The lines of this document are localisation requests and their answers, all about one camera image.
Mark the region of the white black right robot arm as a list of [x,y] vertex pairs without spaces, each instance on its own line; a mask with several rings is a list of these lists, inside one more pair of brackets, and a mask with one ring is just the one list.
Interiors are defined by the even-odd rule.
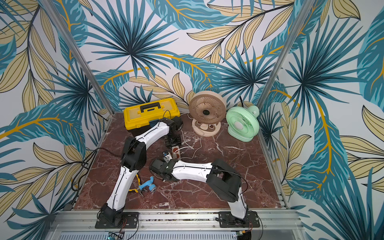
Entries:
[[156,159],[150,165],[150,171],[160,176],[163,181],[193,180],[206,183],[221,200],[228,202],[234,218],[246,218],[247,205],[243,198],[242,177],[222,160],[196,164]]

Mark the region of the beige red power strip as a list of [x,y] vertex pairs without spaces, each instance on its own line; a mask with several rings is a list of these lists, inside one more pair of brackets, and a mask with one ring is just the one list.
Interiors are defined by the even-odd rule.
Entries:
[[181,153],[180,153],[180,147],[179,146],[173,146],[172,147],[172,158],[174,160],[180,160],[181,159]]

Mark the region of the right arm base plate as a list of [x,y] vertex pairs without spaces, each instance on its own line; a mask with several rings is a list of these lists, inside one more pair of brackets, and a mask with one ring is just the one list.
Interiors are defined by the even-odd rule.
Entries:
[[215,218],[221,228],[259,228],[260,218],[256,212],[247,211],[244,219],[234,217],[231,212],[219,212]]

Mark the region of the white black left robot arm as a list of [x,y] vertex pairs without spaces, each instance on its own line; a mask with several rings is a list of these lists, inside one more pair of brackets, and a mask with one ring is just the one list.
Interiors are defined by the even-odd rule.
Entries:
[[183,121],[180,117],[162,118],[143,134],[126,139],[119,177],[111,196],[101,208],[99,220],[107,221],[113,227],[122,224],[126,197],[136,174],[147,162],[147,149],[164,136],[176,136],[176,132],[182,128],[182,124]]

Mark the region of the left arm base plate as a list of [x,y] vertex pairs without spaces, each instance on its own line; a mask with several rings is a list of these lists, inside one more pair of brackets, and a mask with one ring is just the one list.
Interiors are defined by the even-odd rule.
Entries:
[[96,229],[135,229],[138,227],[138,212],[112,214],[101,212],[96,221]]

